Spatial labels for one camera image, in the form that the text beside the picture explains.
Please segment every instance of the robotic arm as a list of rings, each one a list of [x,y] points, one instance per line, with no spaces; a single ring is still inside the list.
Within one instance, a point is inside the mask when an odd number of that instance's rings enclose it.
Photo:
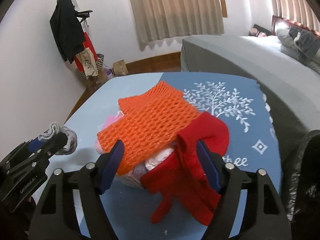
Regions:
[[[122,141],[117,141],[110,153],[101,155],[96,163],[88,163],[79,171],[65,173],[62,169],[56,169],[33,213],[28,239],[118,240],[99,195],[110,188],[123,153],[124,145]],[[197,144],[197,156],[210,187],[221,194],[215,215],[202,240],[292,239],[290,225],[280,197],[265,170],[259,169],[255,173],[241,171],[232,163],[224,163],[222,158],[210,152],[202,141]],[[46,180],[44,170],[39,173],[42,180],[37,181],[33,189]],[[29,180],[30,177],[25,178],[24,183]],[[1,181],[0,183],[0,190],[2,190],[5,184]],[[21,190],[22,185],[15,187],[14,192]],[[83,236],[80,232],[74,207],[73,189],[78,189],[80,192],[84,217],[91,238]],[[229,238],[242,189],[248,192],[242,226],[237,236]],[[25,198],[32,191],[30,188]],[[10,210],[13,210],[12,206],[14,205],[7,204]]]
[[[63,132],[46,143],[38,139],[17,146],[0,162],[0,202],[15,212],[47,180],[49,159],[67,144]]]

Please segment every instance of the blue tablecloth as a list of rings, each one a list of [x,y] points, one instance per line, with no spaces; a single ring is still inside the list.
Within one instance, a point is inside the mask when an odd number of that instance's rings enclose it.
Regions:
[[[99,157],[93,147],[98,127],[109,115],[117,113],[118,99],[142,94],[160,80],[183,91],[184,98],[200,111],[209,111],[227,124],[230,144],[225,161],[247,171],[266,169],[279,191],[281,166],[278,143],[259,85],[244,77],[215,73],[148,73],[108,81],[66,123],[77,133],[78,148],[72,155],[53,156],[46,171],[48,176],[58,167],[68,172],[95,162]],[[43,188],[44,185],[36,192],[36,198]],[[77,216],[81,220],[81,203],[79,195],[75,196]],[[179,203],[174,204],[160,223],[151,224],[151,214],[159,205],[161,195],[150,195],[146,190],[127,187],[116,179],[101,200],[121,240],[195,240],[201,239],[206,230]],[[239,232],[245,200],[246,192],[243,192],[231,236]],[[85,219],[80,228],[84,235],[89,236]]]

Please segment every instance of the white wall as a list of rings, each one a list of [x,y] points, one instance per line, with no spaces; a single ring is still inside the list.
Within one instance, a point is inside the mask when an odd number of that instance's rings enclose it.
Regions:
[[[52,36],[55,5],[15,0],[0,23],[0,160],[50,122],[63,124],[84,92]]]
[[[143,52],[137,41],[130,0],[77,0],[81,10],[93,10],[88,19],[91,39],[105,63],[121,59],[132,62],[181,50],[181,38],[150,44]],[[248,35],[254,23],[271,28],[271,0],[226,0],[228,18],[224,18],[226,34]]]

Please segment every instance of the gray towel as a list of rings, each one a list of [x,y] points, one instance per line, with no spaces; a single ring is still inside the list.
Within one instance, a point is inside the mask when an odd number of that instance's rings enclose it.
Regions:
[[[302,31],[302,29],[300,29],[296,26],[292,26],[292,27],[290,27],[289,35],[294,39],[295,37],[298,36],[298,33],[301,31]]]
[[[314,36],[312,32],[307,30],[302,30],[300,33],[301,35],[296,42],[296,45],[307,59],[312,59],[320,49],[320,40]]]
[[[46,142],[59,132],[63,132],[68,136],[68,142],[60,151],[56,153],[56,155],[68,155],[73,153],[76,150],[78,145],[78,139],[77,139],[76,133],[66,126],[60,126],[56,122],[52,122],[49,125],[49,130],[47,130],[43,134],[40,134],[38,136],[38,140],[40,142]]]

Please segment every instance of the black garbage bag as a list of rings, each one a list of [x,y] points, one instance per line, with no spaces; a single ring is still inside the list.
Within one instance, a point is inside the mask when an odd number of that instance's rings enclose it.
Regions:
[[[320,130],[309,132],[283,162],[282,201],[292,240],[320,239]]]

